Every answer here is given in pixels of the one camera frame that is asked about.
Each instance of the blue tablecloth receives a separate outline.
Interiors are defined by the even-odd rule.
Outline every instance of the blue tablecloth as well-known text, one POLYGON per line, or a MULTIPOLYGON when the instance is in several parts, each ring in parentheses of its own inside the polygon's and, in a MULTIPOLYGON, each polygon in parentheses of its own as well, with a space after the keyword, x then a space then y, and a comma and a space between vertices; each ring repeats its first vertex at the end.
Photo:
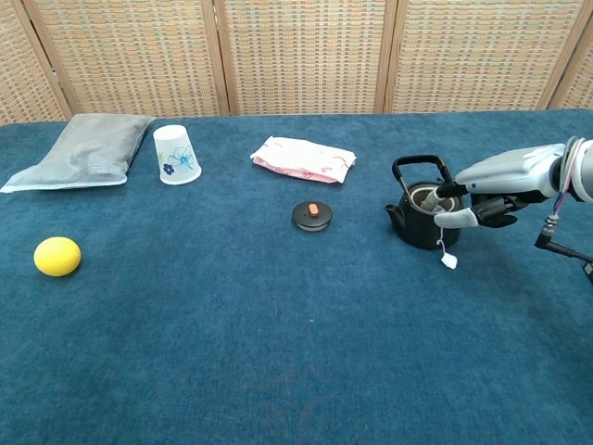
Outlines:
MULTIPOLYGON (((1 127, 0 182, 64 126, 1 127)), ((462 231, 455 271, 384 209, 399 156, 455 173, 572 135, 593 138, 591 111, 157 120, 125 185, 0 195, 0 443, 593 443, 593 287, 533 246, 551 200, 462 231), (193 183, 158 179, 166 123, 188 129, 193 183), (357 162, 341 185, 288 178, 249 159, 270 135, 357 162), (326 230, 291 223, 308 199, 326 230), (82 249, 64 278, 32 262, 55 235, 82 249)), ((555 239, 593 254, 592 218, 567 199, 555 239)))

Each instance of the robotic hand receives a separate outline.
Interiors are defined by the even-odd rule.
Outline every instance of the robotic hand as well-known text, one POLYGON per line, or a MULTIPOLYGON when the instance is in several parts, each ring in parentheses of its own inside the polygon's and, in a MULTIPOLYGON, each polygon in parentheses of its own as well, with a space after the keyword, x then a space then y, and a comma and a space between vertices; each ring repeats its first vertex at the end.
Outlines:
POLYGON ((517 221, 507 213, 529 204, 557 197, 536 246, 579 257, 579 254, 551 242, 558 224, 558 211, 567 194, 578 201, 593 202, 593 140, 571 138, 566 144, 536 146, 507 151, 484 159, 460 172, 453 182, 431 192, 421 208, 435 211, 435 224, 445 228, 483 225, 499 228, 517 221), (438 212, 441 199, 471 194, 472 206, 452 212, 438 212))

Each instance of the teapot spout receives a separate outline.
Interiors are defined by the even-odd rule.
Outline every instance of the teapot spout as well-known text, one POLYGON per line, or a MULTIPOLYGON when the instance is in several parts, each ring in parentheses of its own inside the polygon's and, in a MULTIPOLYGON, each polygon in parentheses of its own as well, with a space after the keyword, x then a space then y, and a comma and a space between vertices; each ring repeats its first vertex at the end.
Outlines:
POLYGON ((391 218, 391 223, 397 231, 402 231, 406 228, 406 222, 404 220, 404 212, 398 206, 388 204, 385 206, 385 211, 391 218))

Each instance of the wicker panel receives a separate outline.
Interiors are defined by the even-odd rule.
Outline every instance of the wicker panel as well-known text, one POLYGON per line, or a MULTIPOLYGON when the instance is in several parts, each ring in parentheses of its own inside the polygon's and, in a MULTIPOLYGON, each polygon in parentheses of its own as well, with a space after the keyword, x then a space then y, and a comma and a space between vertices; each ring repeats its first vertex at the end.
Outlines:
POLYGON ((79 111, 219 114, 199 0, 34 3, 79 111))
POLYGON ((385 0, 219 5, 238 113, 373 112, 385 0))
POLYGON ((593 108, 593 45, 580 66, 568 94, 564 108, 593 108))
POLYGON ((66 118, 9 0, 0 0, 0 67, 0 124, 66 118))
POLYGON ((392 106, 424 112, 535 108, 583 0, 407 3, 392 106))

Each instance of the tea bag tag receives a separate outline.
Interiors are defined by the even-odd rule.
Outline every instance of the tea bag tag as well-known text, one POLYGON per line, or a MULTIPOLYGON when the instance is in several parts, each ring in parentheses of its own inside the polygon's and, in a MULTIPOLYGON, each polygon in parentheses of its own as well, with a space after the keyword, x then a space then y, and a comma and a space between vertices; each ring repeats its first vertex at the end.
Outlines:
POLYGON ((443 228, 441 227, 441 238, 436 241, 437 244, 440 244, 443 248, 443 257, 441 258, 441 262, 445 264, 449 269, 455 269, 457 267, 457 257, 455 255, 451 255, 447 253, 445 250, 445 243, 443 242, 443 228))

